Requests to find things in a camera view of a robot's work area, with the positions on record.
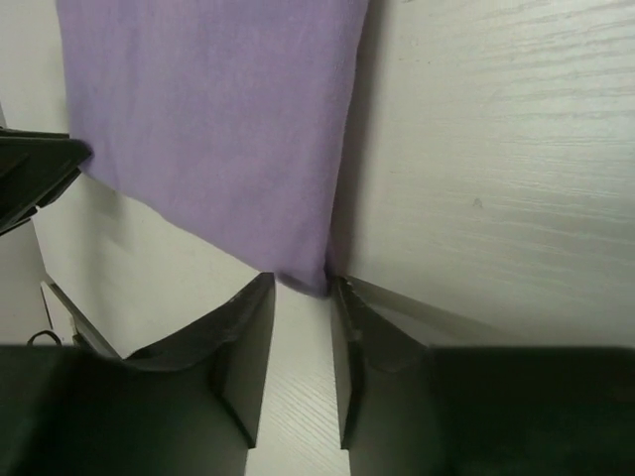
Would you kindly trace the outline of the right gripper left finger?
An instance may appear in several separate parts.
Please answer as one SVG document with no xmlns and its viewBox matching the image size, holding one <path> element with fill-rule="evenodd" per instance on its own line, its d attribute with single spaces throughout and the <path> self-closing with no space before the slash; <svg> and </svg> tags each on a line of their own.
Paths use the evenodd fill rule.
<svg viewBox="0 0 635 476">
<path fill-rule="evenodd" d="M 241 475 L 273 328 L 263 273 L 125 359 L 78 346 L 1 349 L 5 475 Z"/>
</svg>

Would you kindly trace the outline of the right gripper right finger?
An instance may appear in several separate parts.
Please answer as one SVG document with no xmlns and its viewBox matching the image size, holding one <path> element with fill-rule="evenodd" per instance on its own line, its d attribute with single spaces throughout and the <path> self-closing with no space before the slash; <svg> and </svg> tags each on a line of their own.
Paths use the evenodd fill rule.
<svg viewBox="0 0 635 476">
<path fill-rule="evenodd" d="M 354 475 L 630 475 L 634 353 L 440 346 L 331 285 L 339 438 Z"/>
</svg>

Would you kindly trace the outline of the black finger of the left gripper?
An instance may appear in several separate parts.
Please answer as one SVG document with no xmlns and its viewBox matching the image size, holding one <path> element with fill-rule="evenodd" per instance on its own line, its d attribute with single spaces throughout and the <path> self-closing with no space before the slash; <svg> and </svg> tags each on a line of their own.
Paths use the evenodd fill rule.
<svg viewBox="0 0 635 476">
<path fill-rule="evenodd" d="M 1 233 L 29 221 L 56 201 L 92 156 L 67 134 L 1 130 Z"/>
</svg>

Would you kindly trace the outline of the purple t shirt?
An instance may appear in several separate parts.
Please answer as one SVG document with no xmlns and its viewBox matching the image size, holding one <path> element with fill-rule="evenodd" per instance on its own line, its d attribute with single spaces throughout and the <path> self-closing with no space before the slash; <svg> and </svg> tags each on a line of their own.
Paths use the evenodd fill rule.
<svg viewBox="0 0 635 476">
<path fill-rule="evenodd" d="M 313 296 L 368 5 L 60 1 L 85 171 Z"/>
</svg>

